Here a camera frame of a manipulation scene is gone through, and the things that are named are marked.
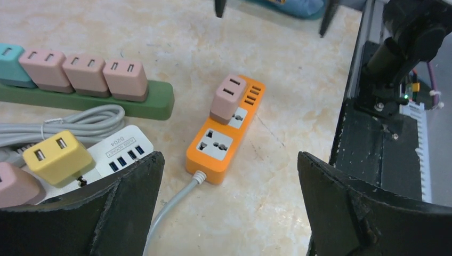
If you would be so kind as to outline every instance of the blue object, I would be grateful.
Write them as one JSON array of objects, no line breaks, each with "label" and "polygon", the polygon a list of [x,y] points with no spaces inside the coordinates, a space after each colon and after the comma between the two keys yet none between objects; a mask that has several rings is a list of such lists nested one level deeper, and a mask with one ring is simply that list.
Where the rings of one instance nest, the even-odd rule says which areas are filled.
[{"label": "blue object", "polygon": [[24,51],[22,46],[0,43],[0,83],[26,88],[37,87],[19,63]]},{"label": "blue object", "polygon": [[325,3],[322,0],[269,0],[281,12],[303,19],[322,17]]}]

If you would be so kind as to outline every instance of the screw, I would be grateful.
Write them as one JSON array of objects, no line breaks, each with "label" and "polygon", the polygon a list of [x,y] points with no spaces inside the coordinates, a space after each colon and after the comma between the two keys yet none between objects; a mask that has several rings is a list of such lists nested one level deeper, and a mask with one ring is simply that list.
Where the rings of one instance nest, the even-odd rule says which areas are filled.
[{"label": "screw", "polygon": [[377,110],[378,112],[380,112],[380,111],[382,111],[383,110],[383,108],[384,108],[384,104],[383,103],[381,103],[381,102],[379,102],[379,103],[377,103],[376,105],[375,105],[375,110]]}]

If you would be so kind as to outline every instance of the power cord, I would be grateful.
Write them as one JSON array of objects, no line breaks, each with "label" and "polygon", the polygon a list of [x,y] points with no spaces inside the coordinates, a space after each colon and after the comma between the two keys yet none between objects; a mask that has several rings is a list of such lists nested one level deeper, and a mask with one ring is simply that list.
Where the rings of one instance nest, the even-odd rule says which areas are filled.
[{"label": "power cord", "polygon": [[124,109],[103,105],[40,124],[0,124],[0,147],[41,142],[69,130],[82,143],[97,143],[124,127]]},{"label": "power cord", "polygon": [[200,185],[204,182],[206,179],[206,174],[202,171],[196,171],[193,175],[193,178],[191,182],[184,187],[181,191],[179,191],[171,200],[169,200],[168,203],[163,206],[163,208],[160,210],[160,212],[157,214],[154,222],[151,224],[151,227],[149,229],[148,237],[146,239],[146,245],[144,246],[143,256],[148,255],[149,250],[149,244],[152,240],[152,237],[154,236],[158,225],[161,223],[165,215],[172,210],[180,200],[182,200],[184,197],[188,195],[195,187],[196,185]]}]

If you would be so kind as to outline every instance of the cable plug strain relief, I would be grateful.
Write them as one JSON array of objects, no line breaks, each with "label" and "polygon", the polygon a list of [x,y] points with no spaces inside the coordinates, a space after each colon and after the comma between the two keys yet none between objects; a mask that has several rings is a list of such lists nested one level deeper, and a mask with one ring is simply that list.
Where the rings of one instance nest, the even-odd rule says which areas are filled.
[{"label": "cable plug strain relief", "polygon": [[193,175],[193,179],[196,180],[198,182],[198,184],[201,184],[204,182],[204,180],[206,180],[207,175],[202,172],[202,171],[196,171]]},{"label": "cable plug strain relief", "polygon": [[28,148],[31,148],[31,147],[34,146],[34,145],[36,145],[36,143],[30,143],[30,144],[27,144],[27,145],[25,145],[25,146],[23,146],[23,147],[21,147],[21,148],[16,149],[16,152],[17,152],[18,154],[22,155],[23,152],[24,152],[25,150],[27,150]]}]

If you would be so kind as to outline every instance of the teal usb charger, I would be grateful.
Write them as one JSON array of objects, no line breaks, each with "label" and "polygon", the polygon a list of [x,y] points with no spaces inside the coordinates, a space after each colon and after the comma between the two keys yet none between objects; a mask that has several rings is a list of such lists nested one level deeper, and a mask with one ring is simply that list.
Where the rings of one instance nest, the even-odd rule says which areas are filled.
[{"label": "teal usb charger", "polygon": [[37,87],[19,63],[24,51],[22,46],[0,43],[0,83],[26,88]]}]

